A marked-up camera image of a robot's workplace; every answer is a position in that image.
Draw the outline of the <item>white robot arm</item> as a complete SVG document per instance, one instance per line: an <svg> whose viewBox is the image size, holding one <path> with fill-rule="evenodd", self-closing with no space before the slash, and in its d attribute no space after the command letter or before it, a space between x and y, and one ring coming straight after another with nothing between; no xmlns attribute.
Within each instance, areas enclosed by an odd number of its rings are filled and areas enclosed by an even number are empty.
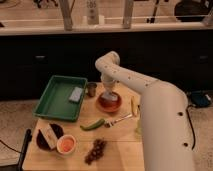
<svg viewBox="0 0 213 171"><path fill-rule="evenodd" d="M95 67L109 88L119 81L139 93L145 171L195 171L186 94L172 83L120 67L111 51Z"/></svg>

